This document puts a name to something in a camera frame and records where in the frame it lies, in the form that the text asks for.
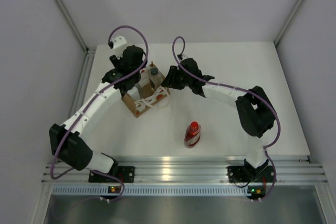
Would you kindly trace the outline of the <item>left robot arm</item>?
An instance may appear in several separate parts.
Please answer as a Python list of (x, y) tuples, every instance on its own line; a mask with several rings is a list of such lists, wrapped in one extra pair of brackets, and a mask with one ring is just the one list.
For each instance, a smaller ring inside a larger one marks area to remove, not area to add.
[(120, 56), (110, 56), (114, 68), (105, 73), (97, 89), (85, 104), (62, 125), (49, 130), (54, 160), (61, 160), (72, 170), (88, 169), (108, 182), (118, 178), (118, 162), (87, 144), (91, 130), (105, 113), (140, 81), (140, 71), (148, 62), (148, 49), (127, 46)]

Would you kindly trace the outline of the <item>red shampoo bottle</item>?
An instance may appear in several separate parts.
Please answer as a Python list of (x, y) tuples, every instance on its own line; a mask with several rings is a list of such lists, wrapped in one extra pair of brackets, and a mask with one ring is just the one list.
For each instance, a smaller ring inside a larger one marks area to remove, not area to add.
[(184, 137), (184, 145), (187, 148), (194, 147), (201, 138), (201, 126), (196, 122), (192, 122), (186, 129)]

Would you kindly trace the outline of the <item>clear plastic tube pack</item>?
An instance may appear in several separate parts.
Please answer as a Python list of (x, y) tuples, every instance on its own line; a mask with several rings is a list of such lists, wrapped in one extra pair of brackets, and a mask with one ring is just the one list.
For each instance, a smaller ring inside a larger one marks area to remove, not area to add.
[(148, 69), (144, 68), (140, 71), (140, 81), (138, 82), (138, 85), (143, 88), (145, 87), (148, 83), (150, 83), (149, 79), (149, 74), (148, 74)]

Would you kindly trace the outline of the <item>burlap watermelon canvas bag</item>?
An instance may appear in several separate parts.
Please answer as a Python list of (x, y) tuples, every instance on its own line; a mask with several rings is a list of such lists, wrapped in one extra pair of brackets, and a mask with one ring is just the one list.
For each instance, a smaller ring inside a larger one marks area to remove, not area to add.
[[(148, 73), (152, 67), (157, 67), (153, 61), (145, 67), (148, 69)], [(150, 108), (163, 109), (167, 107), (170, 101), (170, 91), (168, 88), (160, 86), (157, 90), (154, 91), (150, 83), (148, 83), (143, 88), (141, 88), (138, 83), (136, 83), (135, 87), (137, 87), (139, 90), (141, 97), (140, 100), (132, 100), (131, 97), (128, 95), (128, 92), (123, 96), (121, 100), (136, 118), (144, 114)]]

